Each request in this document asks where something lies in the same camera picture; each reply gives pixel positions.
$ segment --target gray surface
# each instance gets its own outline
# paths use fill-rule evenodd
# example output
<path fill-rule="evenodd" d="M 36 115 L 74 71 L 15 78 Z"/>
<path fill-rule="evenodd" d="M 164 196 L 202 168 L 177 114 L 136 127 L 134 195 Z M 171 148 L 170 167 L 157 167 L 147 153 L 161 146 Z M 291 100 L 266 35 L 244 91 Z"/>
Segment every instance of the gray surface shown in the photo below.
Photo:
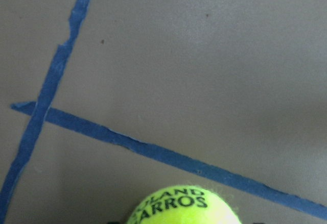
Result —
<path fill-rule="evenodd" d="M 37 98 L 74 1 L 0 0 L 0 182 L 28 121 L 9 104 Z M 92 0 L 53 107 L 327 205 L 326 4 Z M 122 221 L 172 183 L 244 223 L 323 222 L 45 124 L 7 223 Z"/>

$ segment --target blue tape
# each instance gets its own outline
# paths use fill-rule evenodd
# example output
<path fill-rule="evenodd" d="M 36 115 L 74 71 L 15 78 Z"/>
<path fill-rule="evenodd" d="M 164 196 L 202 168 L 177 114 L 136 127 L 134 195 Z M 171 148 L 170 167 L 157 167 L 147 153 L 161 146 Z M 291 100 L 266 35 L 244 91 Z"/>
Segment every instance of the blue tape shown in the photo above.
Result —
<path fill-rule="evenodd" d="M 13 104 L 12 109 L 31 115 L 35 102 Z M 72 114 L 50 108 L 46 121 L 85 136 L 123 146 L 137 154 L 174 166 L 198 176 L 222 183 L 266 200 L 327 220 L 327 207 L 272 189 L 260 182 L 203 163 L 161 146 L 137 141 Z"/>
<path fill-rule="evenodd" d="M 0 192 L 0 224 L 5 222 L 9 203 L 16 184 L 31 157 L 35 143 L 42 130 L 44 118 L 56 94 L 67 60 L 72 53 L 80 26 L 86 16 L 89 1 L 90 0 L 76 0 L 71 16 L 69 17 L 70 37 L 63 45 L 58 46 L 48 73 L 46 74 L 37 103 L 31 112 L 32 117 L 21 138 L 16 158 L 10 166 Z"/>

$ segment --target ball fuzz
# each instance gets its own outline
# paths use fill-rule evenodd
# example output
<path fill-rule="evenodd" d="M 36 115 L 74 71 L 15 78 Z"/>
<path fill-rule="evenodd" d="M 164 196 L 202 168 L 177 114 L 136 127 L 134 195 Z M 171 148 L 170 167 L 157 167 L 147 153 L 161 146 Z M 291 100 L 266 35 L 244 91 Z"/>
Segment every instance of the ball fuzz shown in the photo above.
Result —
<path fill-rule="evenodd" d="M 126 224 L 241 224 L 228 204 L 199 186 L 163 188 L 145 198 Z"/>

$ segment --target yellow tennis ball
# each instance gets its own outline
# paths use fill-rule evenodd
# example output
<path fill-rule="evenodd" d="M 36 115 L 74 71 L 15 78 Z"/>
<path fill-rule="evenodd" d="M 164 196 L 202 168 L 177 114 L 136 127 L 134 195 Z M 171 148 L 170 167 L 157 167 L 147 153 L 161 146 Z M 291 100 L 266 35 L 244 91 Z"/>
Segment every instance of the yellow tennis ball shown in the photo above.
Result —
<path fill-rule="evenodd" d="M 241 224 L 228 204 L 199 186 L 156 191 L 133 211 L 126 224 Z"/>

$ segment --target tape line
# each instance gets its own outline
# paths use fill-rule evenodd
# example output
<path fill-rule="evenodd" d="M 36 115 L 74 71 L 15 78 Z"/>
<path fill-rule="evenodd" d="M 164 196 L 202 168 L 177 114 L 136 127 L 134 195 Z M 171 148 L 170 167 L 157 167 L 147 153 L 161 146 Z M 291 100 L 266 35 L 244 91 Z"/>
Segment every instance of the tape line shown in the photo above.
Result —
<path fill-rule="evenodd" d="M 13 104 L 12 109 L 31 115 L 35 102 Z M 260 182 L 203 163 L 164 147 L 141 142 L 58 109 L 50 108 L 46 121 L 104 142 L 123 146 L 137 154 L 174 166 L 198 176 L 327 220 L 327 207 L 304 198 L 272 189 Z"/>
<path fill-rule="evenodd" d="M 69 39 L 63 45 L 58 46 L 48 73 L 46 74 L 37 103 L 31 112 L 32 117 L 22 135 L 17 155 L 10 166 L 0 192 L 0 224 L 3 224 L 5 221 L 16 184 L 31 157 L 35 143 L 42 130 L 44 118 L 56 94 L 66 63 L 72 53 L 80 26 L 86 16 L 89 1 L 76 0 L 71 16 L 69 17 Z"/>

